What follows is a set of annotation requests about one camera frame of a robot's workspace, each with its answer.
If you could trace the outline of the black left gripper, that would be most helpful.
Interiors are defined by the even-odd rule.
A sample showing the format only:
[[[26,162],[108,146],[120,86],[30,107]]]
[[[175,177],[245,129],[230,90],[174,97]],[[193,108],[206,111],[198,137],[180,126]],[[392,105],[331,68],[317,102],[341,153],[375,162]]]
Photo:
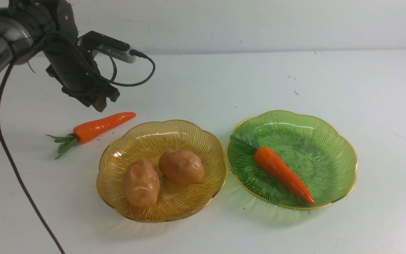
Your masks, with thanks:
[[[66,0],[44,0],[54,29],[47,30],[43,53],[50,62],[47,73],[62,85],[62,92],[84,106],[102,112],[107,99],[115,102],[119,90],[103,80],[90,51],[78,47],[78,28],[72,6]]]

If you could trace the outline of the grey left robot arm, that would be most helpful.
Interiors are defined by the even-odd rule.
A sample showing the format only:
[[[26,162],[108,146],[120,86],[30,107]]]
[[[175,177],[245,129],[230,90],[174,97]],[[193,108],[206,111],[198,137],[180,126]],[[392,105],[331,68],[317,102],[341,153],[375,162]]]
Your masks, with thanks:
[[[71,3],[66,0],[10,0],[0,8],[0,72],[7,65],[22,65],[42,52],[47,73],[62,85],[62,92],[86,107],[102,112],[119,90],[100,75],[94,58],[103,53],[126,60],[126,42],[95,31],[79,36]]]

